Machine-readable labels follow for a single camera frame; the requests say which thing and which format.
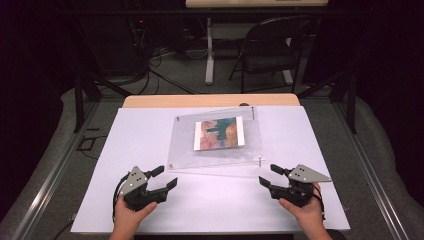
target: black chair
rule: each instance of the black chair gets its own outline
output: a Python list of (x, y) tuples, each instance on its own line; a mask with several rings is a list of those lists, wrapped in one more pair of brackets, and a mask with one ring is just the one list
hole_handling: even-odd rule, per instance
[[(244, 90), (245, 73), (275, 73), (284, 70), (295, 70), (291, 92), (294, 92), (302, 48), (315, 30), (317, 22), (309, 16), (280, 17), (264, 20), (253, 26), (246, 37), (238, 44), (237, 62), (231, 72), (241, 71), (241, 93)], [(259, 91), (286, 85), (249, 90)]]

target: photograph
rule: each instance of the photograph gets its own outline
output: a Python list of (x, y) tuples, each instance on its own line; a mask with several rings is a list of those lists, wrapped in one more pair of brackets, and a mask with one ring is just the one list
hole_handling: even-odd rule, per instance
[(196, 122), (194, 150), (210, 150), (243, 146), (242, 117)]

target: black curtain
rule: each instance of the black curtain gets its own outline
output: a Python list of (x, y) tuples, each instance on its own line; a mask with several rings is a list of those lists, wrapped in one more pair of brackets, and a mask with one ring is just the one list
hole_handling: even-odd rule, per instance
[(54, 7), (41, 0), (8, 0), (0, 7), (1, 219), (50, 143), (78, 61), (93, 68), (89, 51), (52, 14)]
[(329, 9), (371, 14), (363, 19), (323, 19), (304, 75), (305, 83), (317, 83), (355, 64), (357, 94), (381, 122), (394, 150), (397, 172), (422, 206), (423, 5), (417, 0), (330, 0)]
[(424, 206), (424, 3), (403, 1), (386, 11), (358, 76), (358, 95), (385, 129), (408, 192)]

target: wooden table edge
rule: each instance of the wooden table edge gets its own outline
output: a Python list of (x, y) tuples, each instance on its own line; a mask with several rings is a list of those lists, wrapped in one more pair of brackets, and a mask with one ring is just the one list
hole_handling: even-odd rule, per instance
[(123, 108), (178, 108), (178, 107), (236, 107), (277, 105), (300, 106), (292, 93), (271, 94), (201, 94), (201, 95), (143, 95), (129, 96)]

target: hand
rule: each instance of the hand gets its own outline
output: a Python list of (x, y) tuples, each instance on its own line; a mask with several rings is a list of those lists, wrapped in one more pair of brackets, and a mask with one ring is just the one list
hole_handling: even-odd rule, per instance
[(124, 197), (119, 196), (115, 205), (115, 226), (110, 240), (132, 239), (141, 221), (153, 212), (156, 207), (157, 203), (152, 202), (140, 211), (134, 212), (127, 208)]
[[(318, 190), (320, 189), (318, 183), (313, 183), (313, 185)], [(317, 189), (314, 189), (314, 194), (320, 196)], [(297, 223), (309, 239), (331, 239), (323, 224), (322, 209), (318, 199), (312, 197), (310, 202), (301, 208), (284, 198), (280, 198), (278, 202), (296, 217)]]

